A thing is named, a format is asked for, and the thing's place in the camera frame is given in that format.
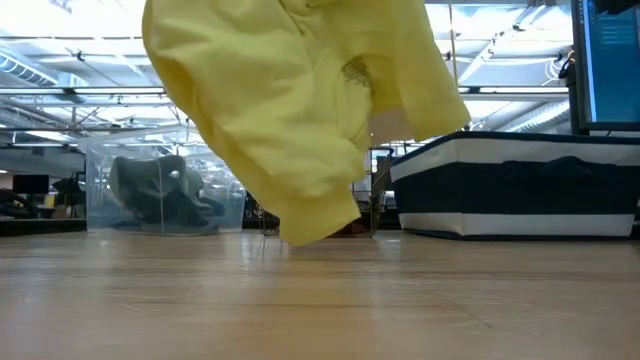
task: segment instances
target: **wooden floor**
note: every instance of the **wooden floor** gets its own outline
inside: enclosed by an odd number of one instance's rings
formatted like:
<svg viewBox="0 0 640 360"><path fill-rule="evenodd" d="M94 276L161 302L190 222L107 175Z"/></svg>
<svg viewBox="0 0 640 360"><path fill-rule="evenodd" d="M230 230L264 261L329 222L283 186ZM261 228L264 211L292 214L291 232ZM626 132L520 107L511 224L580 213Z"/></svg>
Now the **wooden floor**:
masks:
<svg viewBox="0 0 640 360"><path fill-rule="evenodd" d="M631 243L0 239L0 359L640 359Z"/></svg>

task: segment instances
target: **ceiling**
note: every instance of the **ceiling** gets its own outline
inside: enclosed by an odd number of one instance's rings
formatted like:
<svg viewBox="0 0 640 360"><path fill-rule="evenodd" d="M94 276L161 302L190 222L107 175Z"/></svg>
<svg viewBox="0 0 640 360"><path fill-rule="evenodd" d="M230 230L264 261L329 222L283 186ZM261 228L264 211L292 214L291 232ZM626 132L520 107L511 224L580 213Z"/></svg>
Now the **ceiling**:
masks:
<svg viewBox="0 0 640 360"><path fill-rule="evenodd" d="M557 74L573 42L569 2L453 3L451 14L445 1L428 1L426 9L436 43L452 74L458 75L459 86L536 88L530 96L463 94L473 116L471 128L555 131L566 120L558 121L557 116L563 114L558 109L567 107L566 96L545 94L563 86ZM57 86L161 87L142 45L143 7L144 0L0 0L0 55L27 64ZM0 87L21 86L34 88L0 68ZM186 118L162 94L116 93L84 95L83 103L35 93L0 96L0 126L24 127L31 122L52 128L155 127ZM555 111L550 112L554 117L540 116L547 108ZM547 117L554 120L549 122L553 126L542 126ZM21 136L25 141L42 138Z"/></svg>

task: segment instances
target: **black stripe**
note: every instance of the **black stripe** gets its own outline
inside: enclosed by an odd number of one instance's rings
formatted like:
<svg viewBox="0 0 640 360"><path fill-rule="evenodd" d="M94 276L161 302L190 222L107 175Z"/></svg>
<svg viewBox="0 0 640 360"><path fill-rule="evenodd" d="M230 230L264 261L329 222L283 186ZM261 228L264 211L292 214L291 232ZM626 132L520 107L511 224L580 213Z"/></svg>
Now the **black stripe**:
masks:
<svg viewBox="0 0 640 360"><path fill-rule="evenodd" d="M467 240L467 241L549 241L549 240L565 240L565 241L603 241L629 240L629 236L584 236L584 235L460 235L451 231L436 230L419 230L404 229L406 233L428 236L449 240Z"/></svg>
<svg viewBox="0 0 640 360"><path fill-rule="evenodd" d="M640 167L586 163L451 163L393 184L400 213L634 214Z"/></svg>
<svg viewBox="0 0 640 360"><path fill-rule="evenodd" d="M446 142L456 139L486 139L486 140L517 140L517 141L538 141L549 143L572 143L572 144L610 144L610 145L639 145L640 138L604 137L604 136L573 136L573 135L551 135L551 134L530 134L530 133L505 133L487 131L459 131L451 135L438 138L429 144L422 146L400 159L393 162L393 165L402 164L414 157L440 146Z"/></svg>

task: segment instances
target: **black and white striped bin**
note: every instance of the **black and white striped bin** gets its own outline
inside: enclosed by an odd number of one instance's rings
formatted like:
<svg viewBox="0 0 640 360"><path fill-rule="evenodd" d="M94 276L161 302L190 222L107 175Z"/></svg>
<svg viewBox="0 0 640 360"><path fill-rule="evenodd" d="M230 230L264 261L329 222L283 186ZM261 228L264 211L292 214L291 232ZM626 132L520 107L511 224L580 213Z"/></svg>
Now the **black and white striped bin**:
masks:
<svg viewBox="0 0 640 360"><path fill-rule="evenodd" d="M627 237L640 139L458 132L391 168L400 223L445 238Z"/></svg>

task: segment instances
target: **monitor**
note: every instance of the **monitor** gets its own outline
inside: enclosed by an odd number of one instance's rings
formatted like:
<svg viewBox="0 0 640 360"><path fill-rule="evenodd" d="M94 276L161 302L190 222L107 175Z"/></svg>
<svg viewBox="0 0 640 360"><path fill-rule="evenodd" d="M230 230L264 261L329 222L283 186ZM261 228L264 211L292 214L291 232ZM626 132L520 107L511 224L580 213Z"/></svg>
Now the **monitor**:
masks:
<svg viewBox="0 0 640 360"><path fill-rule="evenodd" d="M581 126L640 131L640 8L630 1L609 12L599 0L573 2Z"/></svg>
<svg viewBox="0 0 640 360"><path fill-rule="evenodd" d="M49 175L14 175L13 192L16 194L48 194Z"/></svg>

